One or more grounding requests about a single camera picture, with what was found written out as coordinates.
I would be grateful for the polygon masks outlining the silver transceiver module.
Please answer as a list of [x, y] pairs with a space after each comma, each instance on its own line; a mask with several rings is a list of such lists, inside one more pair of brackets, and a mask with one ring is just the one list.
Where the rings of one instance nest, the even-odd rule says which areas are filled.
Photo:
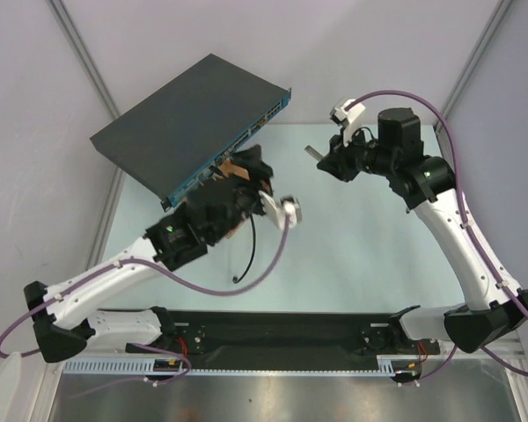
[[307, 145], [304, 148], [304, 151], [307, 152], [311, 157], [313, 157], [317, 161], [320, 161], [323, 158], [323, 156], [311, 145]]

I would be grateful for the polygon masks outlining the dark grey network switch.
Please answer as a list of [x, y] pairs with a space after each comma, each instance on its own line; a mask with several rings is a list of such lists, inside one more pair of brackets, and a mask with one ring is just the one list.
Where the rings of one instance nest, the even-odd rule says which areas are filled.
[[291, 100], [291, 91], [207, 55], [92, 136], [94, 148], [176, 207]]

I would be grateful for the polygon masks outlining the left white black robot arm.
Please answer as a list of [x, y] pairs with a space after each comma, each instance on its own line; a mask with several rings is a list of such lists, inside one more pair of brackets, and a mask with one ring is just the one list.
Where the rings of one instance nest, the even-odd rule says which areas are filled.
[[48, 286], [34, 281], [24, 295], [38, 347], [47, 363], [84, 350], [158, 352], [180, 349], [168, 310], [105, 311], [109, 299], [140, 282], [203, 257], [229, 238], [250, 216], [266, 215], [263, 201], [273, 195], [273, 169], [256, 144], [234, 153], [216, 178], [193, 190], [174, 211], [145, 230], [129, 247], [85, 273]]

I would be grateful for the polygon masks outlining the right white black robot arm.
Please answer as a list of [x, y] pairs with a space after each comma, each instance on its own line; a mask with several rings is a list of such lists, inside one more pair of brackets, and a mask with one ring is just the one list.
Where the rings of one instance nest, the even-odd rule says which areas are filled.
[[340, 132], [317, 167], [343, 182], [359, 173], [385, 178], [407, 209], [426, 225], [448, 260], [464, 302], [450, 308], [413, 306], [397, 315], [388, 345], [408, 353], [420, 339], [449, 340], [473, 353], [514, 331], [528, 319], [528, 289], [506, 271], [458, 194], [456, 177], [440, 156], [424, 152], [421, 121], [410, 108], [378, 114], [378, 133], [366, 138], [365, 108], [347, 102], [330, 112]]

